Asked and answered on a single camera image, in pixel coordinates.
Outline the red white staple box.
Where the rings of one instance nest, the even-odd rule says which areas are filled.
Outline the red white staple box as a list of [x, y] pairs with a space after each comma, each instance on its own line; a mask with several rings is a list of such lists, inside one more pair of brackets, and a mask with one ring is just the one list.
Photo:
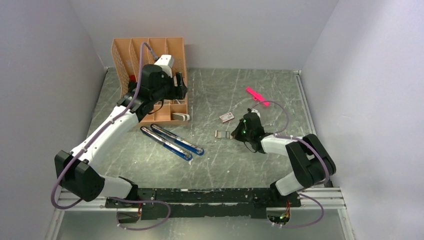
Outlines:
[[232, 112], [225, 113], [219, 117], [219, 119], [222, 121], [223, 124], [233, 120], [234, 118], [235, 117]]

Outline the blue stapler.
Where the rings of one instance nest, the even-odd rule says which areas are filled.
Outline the blue stapler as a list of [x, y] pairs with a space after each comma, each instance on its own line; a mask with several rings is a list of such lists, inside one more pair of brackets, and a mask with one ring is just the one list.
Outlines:
[[156, 142], [160, 143], [164, 148], [168, 149], [169, 151], [173, 152], [180, 158], [184, 159], [185, 161], [191, 161], [193, 156], [192, 154], [187, 151], [183, 150], [182, 148], [176, 146], [175, 144], [171, 143], [170, 141], [166, 140], [164, 137], [159, 136], [158, 134], [154, 133], [152, 130], [147, 128], [146, 126], [142, 126], [140, 128], [141, 132], [144, 133], [149, 138], [155, 140]]
[[205, 150], [198, 146], [195, 145], [194, 143], [189, 142], [188, 140], [176, 135], [175, 133], [166, 130], [165, 128], [153, 123], [150, 125], [150, 128], [153, 132], [155, 132], [156, 134], [159, 134], [169, 140], [171, 140], [172, 142], [174, 142], [175, 144], [183, 147], [184, 149], [189, 150], [190, 152], [193, 152], [194, 154], [201, 156], [204, 154]]

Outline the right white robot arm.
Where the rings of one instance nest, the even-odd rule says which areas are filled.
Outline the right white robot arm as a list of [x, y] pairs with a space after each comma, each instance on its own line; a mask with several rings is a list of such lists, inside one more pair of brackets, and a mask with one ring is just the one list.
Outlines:
[[249, 143], [254, 153], [288, 157], [292, 171], [271, 184], [276, 190], [270, 193], [269, 199], [275, 207], [282, 207], [294, 192], [325, 183], [337, 171], [315, 134], [295, 137], [265, 132], [256, 112], [246, 113], [230, 135], [239, 142]]

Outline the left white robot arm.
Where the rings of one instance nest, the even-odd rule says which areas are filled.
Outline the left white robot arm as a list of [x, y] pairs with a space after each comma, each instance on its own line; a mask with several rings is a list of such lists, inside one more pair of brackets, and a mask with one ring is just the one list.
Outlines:
[[117, 199], [126, 208], [138, 203], [137, 184], [123, 177], [101, 175], [92, 164], [100, 161], [144, 117], [153, 114], [156, 103], [184, 99], [187, 86], [181, 72], [167, 73], [157, 64], [144, 65], [138, 80], [131, 80], [127, 86], [128, 92], [87, 139], [71, 151], [61, 150], [54, 157], [57, 180], [50, 200], [56, 208], [60, 208], [55, 201], [59, 186], [78, 196], [80, 201], [107, 197]]

